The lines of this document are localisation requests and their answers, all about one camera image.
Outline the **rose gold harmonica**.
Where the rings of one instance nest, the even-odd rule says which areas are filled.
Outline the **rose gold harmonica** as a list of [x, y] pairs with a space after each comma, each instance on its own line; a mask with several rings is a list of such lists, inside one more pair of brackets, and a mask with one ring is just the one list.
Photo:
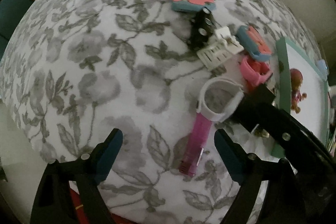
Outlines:
[[270, 134], [267, 130], [263, 128], [262, 125], [257, 124], [255, 128], [252, 130], [252, 134], [254, 134], [256, 137], [260, 138], [269, 138]]

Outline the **pink smartwatch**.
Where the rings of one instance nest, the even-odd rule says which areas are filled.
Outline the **pink smartwatch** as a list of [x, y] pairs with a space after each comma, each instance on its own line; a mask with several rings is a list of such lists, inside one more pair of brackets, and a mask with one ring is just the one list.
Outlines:
[[249, 90], [253, 90], [254, 88], [258, 87], [260, 84], [266, 83], [266, 81], [273, 74], [273, 71], [271, 70], [269, 63], [267, 63], [269, 66], [269, 72], [265, 75], [258, 74], [248, 64], [249, 61], [252, 61], [252, 60], [254, 59], [250, 57], [250, 55], [245, 55], [239, 66], [242, 77], [245, 79]]

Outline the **white smartwatch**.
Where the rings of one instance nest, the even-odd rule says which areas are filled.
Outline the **white smartwatch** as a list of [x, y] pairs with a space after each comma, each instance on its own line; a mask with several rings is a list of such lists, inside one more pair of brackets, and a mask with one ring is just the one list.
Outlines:
[[236, 82], [215, 77], [200, 90], [197, 113], [212, 122], [227, 120], [244, 98], [243, 87]]

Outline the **red glue stick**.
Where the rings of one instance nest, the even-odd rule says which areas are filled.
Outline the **red glue stick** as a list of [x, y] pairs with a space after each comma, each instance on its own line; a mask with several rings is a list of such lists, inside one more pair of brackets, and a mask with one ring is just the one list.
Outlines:
[[267, 63], [259, 62], [256, 60], [249, 61], [250, 67], [260, 75], [265, 75], [269, 72], [269, 66]]

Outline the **doll with pink cap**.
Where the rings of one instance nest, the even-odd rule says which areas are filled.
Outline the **doll with pink cap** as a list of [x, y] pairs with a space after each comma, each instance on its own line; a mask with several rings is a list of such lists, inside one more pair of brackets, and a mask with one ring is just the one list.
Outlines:
[[291, 81], [291, 110], [296, 114], [300, 113], [301, 108], [298, 103], [307, 98], [306, 93], [301, 93], [300, 88], [303, 83], [302, 73], [295, 68], [290, 69], [290, 81]]

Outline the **pink transparent lighter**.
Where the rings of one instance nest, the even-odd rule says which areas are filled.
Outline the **pink transparent lighter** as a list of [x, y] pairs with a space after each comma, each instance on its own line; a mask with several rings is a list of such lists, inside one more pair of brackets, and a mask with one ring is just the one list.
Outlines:
[[196, 115], [192, 132], [189, 134], [185, 153], [179, 166], [180, 173], [193, 177], [209, 137], [212, 121], [201, 113]]

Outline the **pink blue box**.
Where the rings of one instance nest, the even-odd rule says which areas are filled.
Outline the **pink blue box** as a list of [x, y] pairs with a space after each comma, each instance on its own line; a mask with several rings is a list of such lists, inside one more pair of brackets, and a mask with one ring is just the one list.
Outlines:
[[236, 32], [236, 37], [252, 59], [259, 62], [270, 60], [272, 51], [255, 28], [240, 26]]
[[198, 12], [202, 8], [207, 8], [210, 11], [215, 9], [214, 0], [172, 0], [171, 8], [178, 12]]

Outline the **white plastic plug holder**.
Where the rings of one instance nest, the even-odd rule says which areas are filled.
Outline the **white plastic plug holder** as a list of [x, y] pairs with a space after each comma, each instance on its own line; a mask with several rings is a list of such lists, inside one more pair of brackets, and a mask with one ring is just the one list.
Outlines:
[[197, 51], [197, 56], [204, 66], [212, 71], [243, 50], [244, 47], [238, 42], [236, 36], [231, 34], [228, 26], [225, 26], [215, 30], [208, 44]]

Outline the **black toy car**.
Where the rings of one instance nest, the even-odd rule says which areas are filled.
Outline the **black toy car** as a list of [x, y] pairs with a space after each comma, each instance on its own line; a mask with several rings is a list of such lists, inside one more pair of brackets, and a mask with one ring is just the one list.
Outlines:
[[191, 32], [187, 45], [192, 51], [201, 50], [215, 31], [213, 14], [208, 8], [203, 7], [190, 19], [190, 24]]

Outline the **teal white tray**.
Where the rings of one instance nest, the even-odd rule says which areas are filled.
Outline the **teal white tray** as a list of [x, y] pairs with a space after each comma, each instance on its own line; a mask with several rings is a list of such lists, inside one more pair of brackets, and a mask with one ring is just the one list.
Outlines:
[[[275, 105], [285, 110], [300, 124], [310, 130], [323, 145], [329, 135], [328, 84], [315, 62], [305, 51], [287, 37], [276, 42], [276, 57], [271, 61], [272, 79], [275, 80]], [[298, 103], [301, 111], [291, 109], [290, 70], [297, 69], [303, 75], [301, 93], [307, 98]]]

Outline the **white power strip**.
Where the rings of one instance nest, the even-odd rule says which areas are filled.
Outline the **white power strip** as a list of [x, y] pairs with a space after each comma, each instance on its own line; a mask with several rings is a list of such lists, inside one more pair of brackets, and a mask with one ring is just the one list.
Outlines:
[[320, 59], [316, 62], [316, 64], [317, 64], [319, 71], [327, 77], [329, 74], [329, 71], [328, 71], [326, 61], [324, 59]]

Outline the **grey floral tablecloth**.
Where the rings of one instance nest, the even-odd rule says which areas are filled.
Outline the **grey floral tablecloth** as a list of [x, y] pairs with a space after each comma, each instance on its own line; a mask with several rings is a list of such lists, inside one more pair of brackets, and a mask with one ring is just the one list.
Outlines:
[[[271, 49], [286, 36], [320, 59], [279, 0], [215, 2], [217, 27], [250, 24]], [[123, 132], [98, 191], [137, 223], [219, 223], [238, 193], [213, 140], [194, 178], [178, 171], [199, 91], [216, 76], [187, 47], [189, 20], [171, 0], [36, 0], [1, 60], [3, 102], [44, 161], [75, 160]]]

